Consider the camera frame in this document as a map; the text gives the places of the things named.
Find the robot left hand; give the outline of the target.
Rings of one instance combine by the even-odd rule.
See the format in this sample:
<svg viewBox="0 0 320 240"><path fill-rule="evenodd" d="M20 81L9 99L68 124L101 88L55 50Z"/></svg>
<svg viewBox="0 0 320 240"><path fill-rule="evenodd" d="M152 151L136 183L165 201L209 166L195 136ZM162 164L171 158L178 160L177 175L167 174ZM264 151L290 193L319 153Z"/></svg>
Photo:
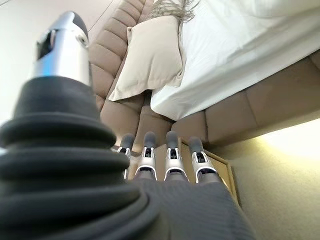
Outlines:
<svg viewBox="0 0 320 240"><path fill-rule="evenodd" d="M3 240L253 240L214 170L190 184L181 170L133 180L92 90L88 32L67 11L37 42L13 117L0 128Z"/></svg>

